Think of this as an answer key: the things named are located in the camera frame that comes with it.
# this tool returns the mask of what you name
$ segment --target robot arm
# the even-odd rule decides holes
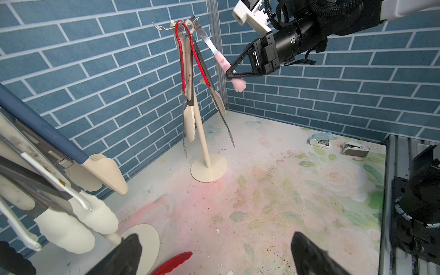
[[[323,52],[331,34],[347,35],[411,13],[440,5],[440,0],[278,0],[272,13],[270,0],[240,0],[233,17],[240,25],[248,22],[260,35],[249,43],[226,72],[229,79],[268,75],[281,66],[314,65],[311,51]],[[268,27],[271,23],[278,32]],[[305,59],[295,56],[307,52]],[[252,71],[234,73],[249,57]]]

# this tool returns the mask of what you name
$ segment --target pink stain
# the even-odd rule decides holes
[[[125,222],[121,223],[117,232],[122,234],[135,225],[150,224],[161,234],[168,226],[173,212],[173,205],[174,202],[171,200],[170,195],[165,193],[154,202],[148,203],[137,210]]]

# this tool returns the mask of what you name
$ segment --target hanging utensil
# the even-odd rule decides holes
[[[14,122],[16,128],[21,130],[29,138],[33,145],[37,147],[49,160],[51,160],[59,169],[65,170],[68,177],[75,182],[76,185],[87,191],[97,191],[101,189],[104,183],[95,175],[90,173],[87,169],[75,161],[71,161],[63,153],[61,153],[15,117],[12,118],[12,122]]]
[[[195,28],[195,31],[199,34],[200,38],[204,41],[204,43],[208,46],[208,48],[213,52],[214,58],[219,63],[220,67],[224,72],[226,72],[230,67],[231,64],[227,61],[225,56],[221,52],[217,50],[217,48],[214,46],[213,42],[209,38],[206,31],[202,28],[200,23],[198,22],[197,18],[193,15],[191,16],[190,20],[193,22],[193,27]],[[234,85],[236,92],[242,92],[244,89],[246,89],[246,81],[242,78],[234,78],[231,79],[232,84]]]
[[[195,119],[194,119],[194,67],[193,55],[190,47],[189,36],[185,37],[185,81],[187,84],[187,107],[183,112],[184,127],[187,139],[193,142],[195,139]]]
[[[217,110],[219,111],[219,114],[221,116],[221,119],[223,120],[224,125],[227,128],[227,132],[229,133],[229,137],[231,139],[232,146],[235,147],[234,139],[232,138],[231,131],[229,130],[229,126],[227,125],[226,120],[224,119],[224,115],[226,113],[226,110],[224,108],[223,100],[221,99],[220,94],[216,91],[216,89],[214,87],[213,80],[211,79],[211,76],[209,75],[208,68],[206,66],[205,61],[203,60],[202,53],[200,52],[200,49],[199,49],[198,44],[195,39],[193,39],[193,46],[194,46],[195,53],[198,56],[198,59],[200,60],[202,70],[205,72],[206,78],[208,80],[208,90],[211,93],[211,98],[212,98]]]
[[[93,249],[95,237],[92,232],[66,210],[48,200],[24,183],[10,179],[10,182],[31,197],[36,207],[24,211],[38,225],[40,233],[53,244],[76,254]]]
[[[14,149],[20,157],[22,157],[32,168],[34,168],[43,178],[45,178],[50,184],[54,187],[58,188],[61,191],[64,191],[71,195],[73,198],[78,200],[81,204],[82,208],[88,211],[92,211],[92,207],[90,203],[82,197],[78,192],[76,192],[72,187],[68,186],[64,181],[60,178],[55,177],[52,173],[50,173],[43,165],[37,162],[33,157],[31,157],[27,152],[22,152],[18,149],[12,142],[10,142],[6,137],[0,134],[0,139],[9,145],[10,148]]]
[[[22,152],[13,143],[0,134],[0,139],[14,149],[32,168],[38,171],[50,184],[66,192],[66,197],[72,206],[74,214],[85,225],[98,233],[110,234],[117,230],[119,221],[111,209],[96,196],[80,190],[75,184],[69,186],[61,179],[50,173],[43,165],[33,159],[27,152]]]
[[[0,105],[69,159],[84,166],[107,187],[120,195],[127,194],[128,185],[113,159],[101,157],[103,155],[89,157],[2,84]]]
[[[41,244],[38,242],[38,237],[29,232],[21,223],[20,219],[12,212],[9,206],[4,202],[0,196],[0,212],[6,217],[7,223],[17,234],[20,241],[32,250],[41,251]]]
[[[0,195],[21,210],[31,210],[35,201],[0,173]]]

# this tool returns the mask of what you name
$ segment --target light blue stapler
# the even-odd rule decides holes
[[[333,135],[330,132],[318,133],[312,135],[309,143],[313,146],[328,148],[330,147],[330,140],[333,139]]]

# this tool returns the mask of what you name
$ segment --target blue handle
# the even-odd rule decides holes
[[[88,155],[0,84],[0,105],[68,158],[83,164]]]

